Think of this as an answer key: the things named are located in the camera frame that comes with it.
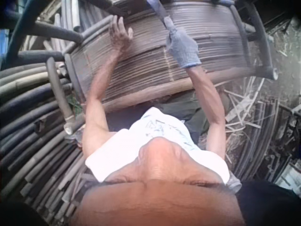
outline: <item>gray pipe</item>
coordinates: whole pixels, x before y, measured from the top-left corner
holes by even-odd
[[[9,69],[6,69],[4,71],[0,72],[0,79],[3,79],[5,77],[8,77],[12,74],[16,74],[19,72],[23,72],[23,71],[27,71],[30,70],[32,68],[36,68],[36,67],[42,67],[45,66],[45,63],[39,63],[39,64],[31,64],[31,65],[23,65],[23,66],[18,66],[18,67],[12,67]]]
[[[20,183],[25,175],[37,164],[46,154],[49,153],[59,142],[66,136],[66,132],[62,131],[57,134],[51,141],[42,147],[11,179],[11,181],[1,190],[0,195],[5,199],[10,192]]]
[[[46,62],[46,67],[49,75],[51,88],[57,100],[58,106],[61,109],[66,122],[74,122],[73,112],[68,104],[59,76],[56,72],[55,61],[51,57]]]
[[[73,30],[78,32],[80,28],[80,20],[79,20],[79,0],[72,0],[72,25]]]
[[[26,70],[26,71],[22,71],[22,72],[12,74],[12,75],[7,76],[3,79],[0,79],[0,87],[4,86],[4,85],[6,85],[10,82],[13,82],[14,80],[21,79],[21,78],[24,78],[26,76],[33,75],[33,74],[42,73],[42,72],[46,72],[46,66],[36,67],[36,68],[32,68],[32,69],[29,69],[29,70]]]
[[[66,16],[67,16],[68,30],[73,31],[71,0],[66,0]]]

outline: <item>white shirt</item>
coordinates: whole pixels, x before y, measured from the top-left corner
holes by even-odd
[[[140,148],[155,137],[164,137],[179,144],[197,163],[217,173],[226,184],[230,178],[226,162],[217,154],[196,146],[186,126],[177,118],[150,108],[130,129],[122,129],[98,148],[86,160],[99,182],[112,172],[131,163]]]

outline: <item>scrap pile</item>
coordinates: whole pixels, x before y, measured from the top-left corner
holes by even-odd
[[[258,98],[264,83],[264,79],[260,80],[250,78],[244,95],[225,90],[233,105],[226,115],[226,132],[230,134],[226,158],[241,181],[275,182],[290,160],[298,158],[301,117],[277,98]]]
[[[70,95],[69,78],[58,69],[57,73],[65,95]],[[47,210],[48,219],[71,214],[72,181],[84,158],[76,145],[64,139],[64,117],[45,63],[1,71],[0,84],[1,199],[25,202],[40,213]],[[73,128],[77,130],[83,122],[82,118]],[[68,204],[60,199],[54,202],[57,188]]]

